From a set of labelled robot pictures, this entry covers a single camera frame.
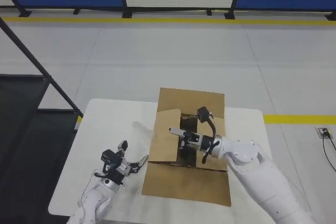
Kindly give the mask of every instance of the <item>blue barrier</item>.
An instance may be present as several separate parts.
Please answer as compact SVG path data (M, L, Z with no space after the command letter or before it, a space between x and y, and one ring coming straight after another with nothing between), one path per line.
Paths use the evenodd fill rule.
M122 7L122 0L18 0L22 6Z
M237 0L236 8L336 10L336 0Z

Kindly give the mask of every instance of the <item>wall outlet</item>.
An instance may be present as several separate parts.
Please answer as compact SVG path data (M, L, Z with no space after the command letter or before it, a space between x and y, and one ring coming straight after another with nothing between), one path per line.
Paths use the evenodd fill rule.
M316 128L316 131L318 132L318 135L319 135L319 137L322 139L323 138L323 129L324 128L326 128L326 127L315 127ZM328 128L326 128L327 129L327 131L330 133L330 137L331 137L331 139L333 139L334 137L332 136L332 132L331 132L331 130L330 129L328 129Z

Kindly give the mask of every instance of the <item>open cardboard box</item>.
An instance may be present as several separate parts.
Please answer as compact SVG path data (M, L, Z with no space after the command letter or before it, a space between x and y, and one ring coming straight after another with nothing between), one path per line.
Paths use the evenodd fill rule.
M200 123L197 109L206 106L214 116L217 134L225 136L224 94L161 88L148 167L142 194L231 206L227 164L203 152L178 150L179 137L170 127L212 136L210 126Z

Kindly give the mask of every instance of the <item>box flap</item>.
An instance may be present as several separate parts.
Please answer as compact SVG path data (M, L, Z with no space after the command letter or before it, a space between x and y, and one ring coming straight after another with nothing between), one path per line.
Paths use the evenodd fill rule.
M225 136L225 121L223 118L214 118L213 123L215 124L217 134L220 136ZM210 128L208 122L200 123L198 122L197 125L197 132L199 134L204 134L206 136L212 136L213 132ZM210 170L221 170L221 171L227 171L227 164L224 160L219 160L217 158L214 158L212 156L207 157L207 162L205 164L202 164L202 158L204 153L203 152L197 152L197 163L196 167L203 168L203 169L210 169Z
M197 109L206 106L214 117L224 118L224 103L224 94L161 88L157 111L180 109L182 114L195 115Z
M226 172L148 163L142 194L231 206Z
M179 127L179 124L179 109L157 112L149 161L176 161L179 137L169 133L169 128Z

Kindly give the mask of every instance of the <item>white floor tile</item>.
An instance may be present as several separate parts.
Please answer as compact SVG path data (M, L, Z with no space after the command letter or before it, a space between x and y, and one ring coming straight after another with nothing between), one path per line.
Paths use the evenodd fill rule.
M74 100L86 66L53 66L43 64L65 93ZM41 74L30 63L0 63L0 74ZM39 108L71 109L71 106L50 85Z
M99 32L84 24L8 25L41 63L86 64ZM0 62L29 62L1 29Z
M329 127L336 145L336 126ZM336 173L328 164L313 125L282 125L297 173L301 179L312 214L317 223L336 223ZM330 143L326 152L336 166Z
M244 27L259 64L336 64L336 27Z
M290 186L298 201L306 211L310 211L304 189L300 183L289 148L279 124L267 124L267 133L273 161L290 181Z
M336 66L260 66L277 114L335 114Z
M256 66L93 66L88 65L75 102L92 98L158 102L160 87L225 94L226 106L274 113Z
M108 24L94 64L256 64L242 25Z

